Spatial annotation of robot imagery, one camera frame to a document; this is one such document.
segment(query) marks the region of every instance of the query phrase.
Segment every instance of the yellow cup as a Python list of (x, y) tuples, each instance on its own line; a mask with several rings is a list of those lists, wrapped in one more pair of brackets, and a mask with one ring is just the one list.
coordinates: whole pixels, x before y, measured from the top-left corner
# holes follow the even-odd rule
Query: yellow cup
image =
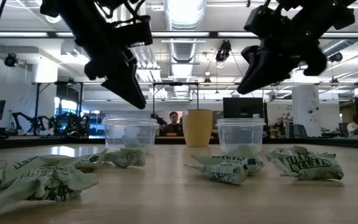
[(211, 110), (197, 109), (183, 111), (182, 125), (187, 146), (208, 146), (212, 132)]

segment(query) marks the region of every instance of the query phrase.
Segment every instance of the computer monitor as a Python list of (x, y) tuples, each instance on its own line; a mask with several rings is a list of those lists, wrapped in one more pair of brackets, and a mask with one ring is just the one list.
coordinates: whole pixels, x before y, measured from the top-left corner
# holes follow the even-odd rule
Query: computer monitor
[(252, 118), (253, 114), (264, 118), (262, 98), (223, 98), (224, 118)]

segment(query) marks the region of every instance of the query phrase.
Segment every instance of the clear plastic cup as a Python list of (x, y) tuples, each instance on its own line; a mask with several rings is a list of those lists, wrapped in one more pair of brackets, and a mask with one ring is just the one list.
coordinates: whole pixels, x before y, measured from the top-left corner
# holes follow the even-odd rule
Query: clear plastic cup
[(157, 120), (152, 118), (109, 119), (104, 125), (106, 147), (110, 151), (125, 147), (150, 152), (158, 128)]
[(265, 122), (262, 118), (224, 118), (216, 122), (219, 144), (223, 152), (231, 152), (240, 145), (251, 147), (256, 153), (262, 149)]

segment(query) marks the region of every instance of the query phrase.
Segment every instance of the table surface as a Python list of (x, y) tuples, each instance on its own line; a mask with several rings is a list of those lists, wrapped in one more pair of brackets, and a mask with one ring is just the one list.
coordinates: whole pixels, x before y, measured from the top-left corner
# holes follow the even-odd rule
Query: table surface
[[(261, 155), (276, 147), (264, 145)], [(240, 186), (213, 182), (190, 155), (219, 154), (219, 146), (158, 145), (146, 166), (121, 169), (103, 164), (99, 185), (66, 202), (21, 202), (0, 214), (0, 223), (358, 223), (358, 149), (306, 146), (336, 153), (342, 180), (297, 180), (266, 167)], [(103, 145), (41, 146), (0, 150), (0, 162), (35, 155), (80, 156)]]

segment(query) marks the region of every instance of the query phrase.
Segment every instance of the man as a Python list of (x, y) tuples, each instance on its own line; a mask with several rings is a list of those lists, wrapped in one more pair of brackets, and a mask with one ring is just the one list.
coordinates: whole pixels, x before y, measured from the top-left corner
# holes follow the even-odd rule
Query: man
[(166, 125), (166, 127), (164, 129), (164, 133), (165, 134), (176, 133), (177, 136), (182, 136), (183, 130), (182, 130), (181, 124), (178, 124), (178, 113), (171, 112), (169, 114), (169, 118), (171, 120), (171, 123)]
[(358, 120), (357, 120), (356, 116), (353, 116), (353, 122), (351, 122), (347, 125), (347, 132), (349, 132), (349, 134), (357, 134)]

